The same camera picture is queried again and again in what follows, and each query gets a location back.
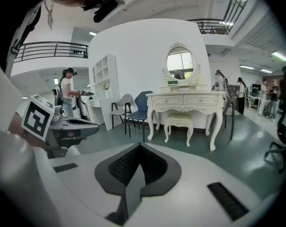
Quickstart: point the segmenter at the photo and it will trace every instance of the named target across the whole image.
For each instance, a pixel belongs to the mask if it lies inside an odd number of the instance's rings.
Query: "black metal railing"
[[[202,34],[228,35],[244,10],[247,1],[248,0],[229,0],[223,18],[197,18],[188,19],[188,21],[197,23]]]
[[[45,57],[88,58],[88,45],[71,42],[43,41],[20,47],[14,63]]]

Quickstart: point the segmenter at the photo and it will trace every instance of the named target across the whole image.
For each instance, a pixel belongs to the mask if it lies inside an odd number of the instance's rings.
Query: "mirror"
[[[168,54],[167,67],[169,73],[176,79],[188,79],[194,70],[193,56],[184,47],[174,47]]]

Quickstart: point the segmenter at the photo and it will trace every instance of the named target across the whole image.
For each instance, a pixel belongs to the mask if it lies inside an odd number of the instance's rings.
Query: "blue chair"
[[[153,93],[152,91],[146,91],[146,92],[141,92],[136,99],[134,100],[135,104],[138,107],[138,110],[134,113],[128,114],[128,129],[129,129],[129,137],[131,138],[131,132],[130,132],[130,119],[138,120],[138,125],[139,121],[143,121],[143,142],[145,142],[145,127],[144,127],[144,122],[147,119],[147,111],[148,111],[148,106],[147,106],[147,97],[146,94]]]

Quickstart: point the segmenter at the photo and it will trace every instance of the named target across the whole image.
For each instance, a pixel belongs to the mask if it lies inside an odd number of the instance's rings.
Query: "woman with ponytail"
[[[245,89],[246,89],[246,84],[243,81],[242,78],[238,78],[238,81],[240,83],[239,85],[239,92],[237,92],[237,97],[238,97],[238,112],[240,114],[243,114],[243,111],[245,109]]]
[[[59,83],[62,96],[62,109],[65,113],[65,117],[74,117],[72,110],[72,97],[80,94],[78,91],[73,91],[70,89],[70,79],[75,75],[74,70],[69,67],[63,70],[62,78]]]

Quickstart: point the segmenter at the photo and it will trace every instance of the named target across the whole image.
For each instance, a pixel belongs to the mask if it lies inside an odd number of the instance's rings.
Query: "vanity table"
[[[177,56],[181,56],[181,65],[178,65]],[[154,128],[152,113],[156,114],[167,110],[176,110],[187,113],[197,110],[207,114],[206,135],[209,135],[212,114],[216,113],[217,120],[211,135],[210,150],[215,150],[214,141],[223,121],[223,106],[225,92],[208,91],[208,86],[203,83],[201,65],[194,61],[192,53],[187,47],[175,42],[170,48],[167,57],[167,69],[163,69],[163,87],[160,93],[147,94],[148,123],[152,140]],[[156,129],[159,129],[159,117],[156,117]]]

